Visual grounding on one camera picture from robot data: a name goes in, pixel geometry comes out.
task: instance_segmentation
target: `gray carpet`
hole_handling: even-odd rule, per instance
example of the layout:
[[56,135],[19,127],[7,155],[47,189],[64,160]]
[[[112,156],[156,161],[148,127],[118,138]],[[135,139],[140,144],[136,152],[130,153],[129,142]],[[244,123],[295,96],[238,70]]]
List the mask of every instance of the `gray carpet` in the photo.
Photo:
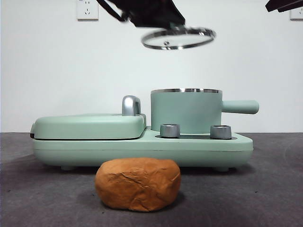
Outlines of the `gray carpet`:
[[1,227],[302,227],[303,133],[247,133],[249,163],[227,173],[181,168],[176,201],[150,213],[112,210],[97,168],[64,172],[36,160],[27,133],[1,134]]

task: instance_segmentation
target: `lid rim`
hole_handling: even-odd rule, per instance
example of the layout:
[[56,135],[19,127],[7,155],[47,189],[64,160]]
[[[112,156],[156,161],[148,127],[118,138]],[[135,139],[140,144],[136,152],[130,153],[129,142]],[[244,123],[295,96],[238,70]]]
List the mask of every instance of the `lid rim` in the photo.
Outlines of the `lid rim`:
[[[193,43],[193,44],[173,45],[173,46],[151,45],[151,44],[146,43],[146,41],[153,39],[153,38],[160,37],[160,36],[164,37],[164,36],[168,36],[168,35],[175,36],[175,35],[187,35],[187,34],[207,36],[208,40],[200,41],[200,42]],[[210,43],[214,40],[215,37],[216,37],[216,33],[207,28],[200,27],[200,28],[182,28],[182,29],[180,29],[177,27],[176,29],[161,30],[158,32],[149,33],[141,39],[141,43],[143,44],[143,46],[145,46],[147,48],[156,49],[156,50],[182,50],[182,49],[197,47],[197,46],[201,46],[201,45]]]
[[166,88],[166,89],[157,89],[151,91],[151,94],[155,93],[222,93],[221,90],[217,89],[207,89],[207,88]]

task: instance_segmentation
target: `appliance foot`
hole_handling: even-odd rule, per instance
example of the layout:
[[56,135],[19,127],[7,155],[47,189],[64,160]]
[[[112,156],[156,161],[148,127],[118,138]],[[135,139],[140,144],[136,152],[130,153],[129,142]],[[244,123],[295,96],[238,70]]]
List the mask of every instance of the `appliance foot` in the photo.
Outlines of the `appliance foot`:
[[76,169],[75,166],[62,166],[61,167],[61,170],[64,170],[64,171],[71,171],[71,170],[74,170]]
[[229,170],[228,167],[214,167],[213,169],[218,172],[228,172]]

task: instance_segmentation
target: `mini pot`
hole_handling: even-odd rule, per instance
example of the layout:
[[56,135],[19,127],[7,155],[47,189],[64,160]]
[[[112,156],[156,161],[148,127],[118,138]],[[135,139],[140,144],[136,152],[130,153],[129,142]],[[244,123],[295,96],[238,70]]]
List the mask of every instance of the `mini pot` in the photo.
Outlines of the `mini pot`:
[[222,112],[256,114],[255,100],[222,101],[222,91],[175,88],[151,92],[151,129],[162,124],[179,124],[180,133],[209,133],[211,125],[221,124]]

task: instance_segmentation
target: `pot lid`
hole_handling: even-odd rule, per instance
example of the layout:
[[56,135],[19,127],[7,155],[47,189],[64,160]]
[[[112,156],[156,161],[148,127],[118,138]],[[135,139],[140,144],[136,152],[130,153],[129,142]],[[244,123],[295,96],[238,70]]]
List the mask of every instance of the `pot lid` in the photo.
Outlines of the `pot lid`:
[[174,27],[147,34],[141,40],[147,48],[157,50],[181,50],[207,44],[214,40],[214,31],[199,27]]

